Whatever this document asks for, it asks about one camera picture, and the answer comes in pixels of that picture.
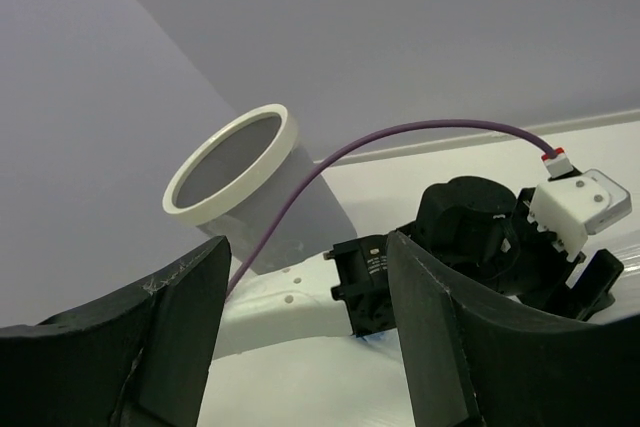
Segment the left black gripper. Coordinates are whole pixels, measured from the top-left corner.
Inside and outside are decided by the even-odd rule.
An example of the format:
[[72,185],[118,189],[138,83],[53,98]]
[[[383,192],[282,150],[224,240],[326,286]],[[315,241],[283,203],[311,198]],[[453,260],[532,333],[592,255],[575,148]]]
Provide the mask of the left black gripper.
[[494,257],[494,290],[543,312],[587,321],[615,303],[611,289],[623,264],[607,249],[590,258],[580,252],[570,259],[557,234],[540,231],[529,218],[533,194],[532,188],[522,189],[501,224],[504,237]]

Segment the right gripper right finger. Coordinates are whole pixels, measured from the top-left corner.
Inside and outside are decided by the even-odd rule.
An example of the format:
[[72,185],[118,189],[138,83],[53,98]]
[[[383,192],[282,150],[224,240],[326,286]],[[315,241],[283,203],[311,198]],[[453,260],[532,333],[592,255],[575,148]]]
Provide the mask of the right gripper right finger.
[[639,320],[592,324],[512,301],[388,239],[391,299],[419,426],[635,426]]

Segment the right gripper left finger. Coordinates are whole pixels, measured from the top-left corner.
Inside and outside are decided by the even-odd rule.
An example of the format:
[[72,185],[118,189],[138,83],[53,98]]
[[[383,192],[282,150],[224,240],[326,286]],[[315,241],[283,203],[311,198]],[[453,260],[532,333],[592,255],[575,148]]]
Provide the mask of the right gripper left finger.
[[230,265],[215,237],[101,298],[2,328],[2,425],[196,425]]

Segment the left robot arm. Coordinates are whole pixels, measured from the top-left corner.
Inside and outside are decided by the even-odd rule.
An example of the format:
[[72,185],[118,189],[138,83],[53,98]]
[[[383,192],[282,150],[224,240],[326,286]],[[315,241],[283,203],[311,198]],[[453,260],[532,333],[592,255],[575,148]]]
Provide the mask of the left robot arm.
[[[401,233],[446,267],[522,304],[586,320],[608,308],[621,262],[583,252],[630,214],[630,193],[598,170],[514,193],[481,177],[429,186]],[[370,235],[235,288],[214,355],[313,337],[370,337],[396,326],[388,239]]]

